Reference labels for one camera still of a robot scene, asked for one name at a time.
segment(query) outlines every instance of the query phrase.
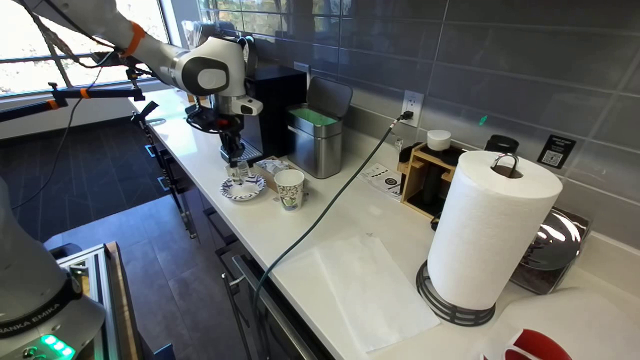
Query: oven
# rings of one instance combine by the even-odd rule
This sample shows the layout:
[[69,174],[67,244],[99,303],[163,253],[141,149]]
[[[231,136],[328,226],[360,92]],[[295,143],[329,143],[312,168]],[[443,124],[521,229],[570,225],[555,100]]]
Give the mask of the oven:
[[260,291],[257,314],[252,314],[255,287],[264,273],[254,259],[247,254],[231,256],[225,268],[230,273],[223,274],[222,278],[247,359],[333,359],[270,280]]

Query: blue and white saucer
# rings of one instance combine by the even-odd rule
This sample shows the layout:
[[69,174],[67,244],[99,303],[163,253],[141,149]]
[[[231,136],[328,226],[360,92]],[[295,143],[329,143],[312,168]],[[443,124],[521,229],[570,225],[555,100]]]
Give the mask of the blue and white saucer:
[[264,189],[264,185],[264,178],[258,174],[247,177],[242,185],[234,183],[231,178],[228,178],[220,185],[220,193],[233,201],[247,201],[258,196]]

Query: black coffee machine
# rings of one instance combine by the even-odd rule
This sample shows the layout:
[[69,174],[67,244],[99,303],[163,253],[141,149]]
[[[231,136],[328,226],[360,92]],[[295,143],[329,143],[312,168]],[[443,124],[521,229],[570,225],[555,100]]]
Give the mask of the black coffee machine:
[[[279,65],[257,67],[253,76],[246,78],[246,93],[261,101],[264,107],[257,116],[244,116],[240,132],[244,153],[238,161],[246,160],[251,166],[269,156],[289,154],[291,143],[287,140],[285,109],[306,101],[307,74]],[[220,152],[228,161],[223,149]]]

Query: oven handle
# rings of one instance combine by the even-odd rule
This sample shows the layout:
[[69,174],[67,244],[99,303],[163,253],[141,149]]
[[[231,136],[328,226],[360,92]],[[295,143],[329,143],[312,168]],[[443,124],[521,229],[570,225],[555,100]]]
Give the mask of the oven handle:
[[[232,257],[232,259],[238,269],[240,269],[240,272],[244,275],[244,278],[247,280],[249,285],[255,290],[255,287],[258,285],[258,278],[249,269],[249,266],[246,264],[244,259],[240,255],[236,255]],[[282,313],[282,310],[280,310],[280,308],[276,305],[275,301],[273,301],[269,293],[262,289],[262,291],[259,293],[259,297],[264,306],[271,313],[271,316],[274,318],[274,320],[276,320],[291,343],[296,347],[296,350],[300,353],[300,355],[302,355],[302,358],[305,360],[317,360],[317,357],[314,355],[311,349],[309,349],[304,340],[302,340],[302,337],[300,336],[298,331],[291,325],[291,322],[289,322],[287,317]]]

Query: plug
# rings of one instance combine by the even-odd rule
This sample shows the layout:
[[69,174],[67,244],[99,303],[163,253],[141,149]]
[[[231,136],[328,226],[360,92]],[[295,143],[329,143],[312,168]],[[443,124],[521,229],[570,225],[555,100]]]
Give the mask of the plug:
[[400,120],[409,120],[413,118],[413,111],[405,111],[404,113],[402,113],[402,115],[400,115]]

